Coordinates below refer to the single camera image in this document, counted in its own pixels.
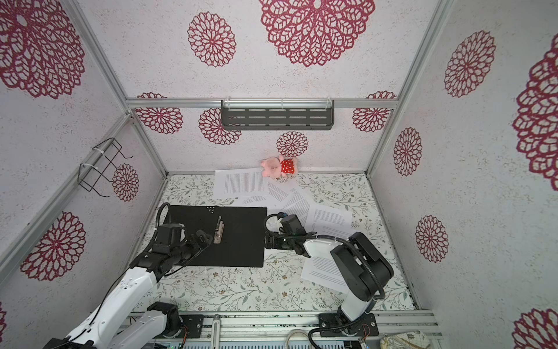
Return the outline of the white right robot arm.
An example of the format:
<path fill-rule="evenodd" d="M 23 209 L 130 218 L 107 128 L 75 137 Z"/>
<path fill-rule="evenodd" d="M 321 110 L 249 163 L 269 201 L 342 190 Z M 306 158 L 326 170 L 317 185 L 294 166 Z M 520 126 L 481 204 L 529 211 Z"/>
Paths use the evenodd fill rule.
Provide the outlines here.
<path fill-rule="evenodd" d="M 279 212 L 264 219 L 265 247 L 289 250 L 316 263 L 331 260 L 348 288 L 339 307 L 342 324 L 362 321 L 376 302 L 386 298 L 385 286 L 395 275 L 390 262 L 365 234 L 356 232 L 348 238 L 308 232 L 296 215 Z"/>

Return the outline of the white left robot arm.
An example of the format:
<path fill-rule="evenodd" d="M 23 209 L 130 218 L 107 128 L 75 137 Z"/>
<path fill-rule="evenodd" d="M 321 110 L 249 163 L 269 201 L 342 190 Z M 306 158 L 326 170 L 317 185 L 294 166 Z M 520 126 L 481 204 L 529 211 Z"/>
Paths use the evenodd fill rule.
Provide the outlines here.
<path fill-rule="evenodd" d="M 138 302 L 174 266 L 185 267 L 214 242 L 214 234 L 186 232 L 180 223 L 156 228 L 148 246 L 113 283 L 100 305 L 65 338 L 52 338 L 45 348 L 142 348 L 158 336 L 175 337 L 184 329 L 175 304 L 155 302 L 122 332 L 124 320 Z"/>

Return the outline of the teal folder with black inside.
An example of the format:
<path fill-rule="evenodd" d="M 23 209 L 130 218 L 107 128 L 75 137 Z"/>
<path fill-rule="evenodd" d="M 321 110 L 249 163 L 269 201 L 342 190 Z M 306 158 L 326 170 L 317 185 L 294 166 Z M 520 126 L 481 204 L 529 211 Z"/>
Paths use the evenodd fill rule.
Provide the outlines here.
<path fill-rule="evenodd" d="M 264 207 L 172 205 L 164 222 L 183 224 L 188 235 L 198 230 L 213 234 L 223 222 L 221 242 L 200 253 L 192 266 L 261 268 L 266 217 Z"/>

